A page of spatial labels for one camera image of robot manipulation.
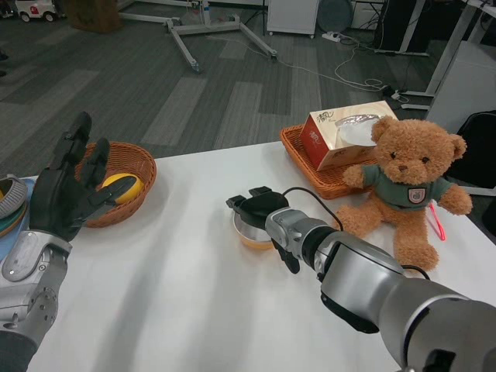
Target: yellow fruit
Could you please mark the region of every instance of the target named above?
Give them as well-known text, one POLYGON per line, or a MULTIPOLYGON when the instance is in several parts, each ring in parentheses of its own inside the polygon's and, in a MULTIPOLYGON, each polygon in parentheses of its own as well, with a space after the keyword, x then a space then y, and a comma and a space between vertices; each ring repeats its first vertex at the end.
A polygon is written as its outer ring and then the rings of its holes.
POLYGON ((115 200, 117 204, 127 203, 128 201, 133 200, 136 196, 138 196, 139 192, 143 189, 144 186, 143 182, 134 174, 129 174, 129 173, 114 174, 113 176, 110 176, 103 182, 102 187, 104 188, 105 186, 109 186, 110 184, 116 182, 117 180, 120 180, 121 178, 127 176, 134 177, 136 179, 136 182, 124 195, 120 196, 115 200))

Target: power strip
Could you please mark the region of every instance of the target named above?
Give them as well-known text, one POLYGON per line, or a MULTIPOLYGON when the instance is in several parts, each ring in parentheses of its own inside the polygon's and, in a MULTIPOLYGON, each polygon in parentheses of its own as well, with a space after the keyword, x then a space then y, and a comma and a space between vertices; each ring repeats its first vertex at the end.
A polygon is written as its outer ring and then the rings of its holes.
POLYGON ((341 35, 339 33, 324 33, 322 37, 335 43, 339 43, 341 41, 341 35))

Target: desk leg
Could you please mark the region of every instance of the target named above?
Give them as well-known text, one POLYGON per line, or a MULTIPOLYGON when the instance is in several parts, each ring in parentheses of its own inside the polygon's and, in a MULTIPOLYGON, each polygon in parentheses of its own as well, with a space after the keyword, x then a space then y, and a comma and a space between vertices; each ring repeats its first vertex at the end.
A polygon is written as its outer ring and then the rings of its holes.
MULTIPOLYGON (((483 14, 484 14, 483 12, 480 14, 480 16, 477 20, 477 23, 475 24, 475 27, 472 30, 472 33, 470 34, 470 36, 468 38, 469 43, 480 44, 482 41, 482 38, 486 34, 486 32, 484 31, 484 28, 482 28, 481 21, 480 21, 483 14)), ((493 19, 491 18, 491 20, 487 23, 487 27, 489 27, 491 25, 492 20, 493 19)))
POLYGON ((477 8, 475 8, 474 6, 465 6, 465 9, 463 10, 461 17, 455 26, 453 34, 449 38, 443 55, 441 56, 441 59, 437 64, 436 70, 432 75, 431 82, 429 83, 429 86, 427 87, 425 93, 434 95, 437 92, 437 89, 441 84, 441 80, 444 78, 444 75, 451 64, 451 60, 453 59, 453 57, 455 57, 455 53, 458 50, 460 43, 462 42, 463 35, 467 31, 467 27, 470 24, 472 17, 474 17, 476 10, 477 8))
POLYGON ((408 46, 412 41, 413 34, 417 28, 417 23, 419 23, 419 18, 422 15, 422 10, 424 9, 425 0, 417 0, 415 7, 413 8, 412 16, 408 21, 408 27, 406 28, 405 35, 403 36, 403 42, 401 43, 399 53, 405 53, 408 50, 408 46))

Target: robotic arm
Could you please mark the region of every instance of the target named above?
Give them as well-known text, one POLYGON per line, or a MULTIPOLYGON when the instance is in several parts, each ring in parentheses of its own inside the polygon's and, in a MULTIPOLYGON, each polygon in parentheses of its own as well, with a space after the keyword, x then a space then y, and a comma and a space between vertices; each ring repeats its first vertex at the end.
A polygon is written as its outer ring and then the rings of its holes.
POLYGON ((322 282, 321 299, 355 330, 380 332, 398 365, 411 372, 496 370, 496 308, 424 279, 407 278, 383 250, 291 209, 269 188, 227 201, 264 229, 296 274, 305 262, 322 282))
POLYGON ((29 230, 0 264, 0 371, 24 372, 57 317, 60 285, 67 258, 88 217, 115 205, 134 184, 133 177, 100 191, 109 155, 109 142, 100 139, 75 177, 91 130, 85 112, 60 138, 50 165, 36 181, 30 202, 29 230))

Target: white cabinet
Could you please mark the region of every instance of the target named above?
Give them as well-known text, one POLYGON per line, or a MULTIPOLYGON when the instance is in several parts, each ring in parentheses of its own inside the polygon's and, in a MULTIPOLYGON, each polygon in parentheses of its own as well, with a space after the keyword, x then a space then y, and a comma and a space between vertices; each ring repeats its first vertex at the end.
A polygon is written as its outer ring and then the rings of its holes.
POLYGON ((270 0, 267 31, 313 36, 319 0, 270 0))

